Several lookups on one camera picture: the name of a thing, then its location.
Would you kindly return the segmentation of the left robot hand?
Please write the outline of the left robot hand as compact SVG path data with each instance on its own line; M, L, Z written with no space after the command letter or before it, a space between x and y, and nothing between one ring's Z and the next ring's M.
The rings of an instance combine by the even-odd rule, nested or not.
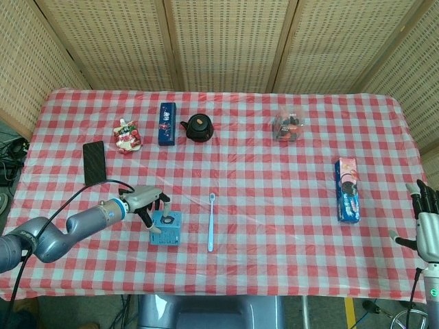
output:
M119 198L128 206L128 213L138 215L146 228L155 234L160 234L161 230L155 226L149 211L159 210L163 203L163 216L168 216L171 210L171 199L164 194L161 188L155 186L137 186L133 191L120 188Z

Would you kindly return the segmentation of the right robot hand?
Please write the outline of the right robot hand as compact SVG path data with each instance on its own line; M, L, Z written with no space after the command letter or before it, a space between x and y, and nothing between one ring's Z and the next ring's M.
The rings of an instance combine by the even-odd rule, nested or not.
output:
M416 185L405 185L412 198L416 238L405 239L395 231L389 231L390 238L416 251L426 263L438 264L438 190L433 190L422 180L417 180Z

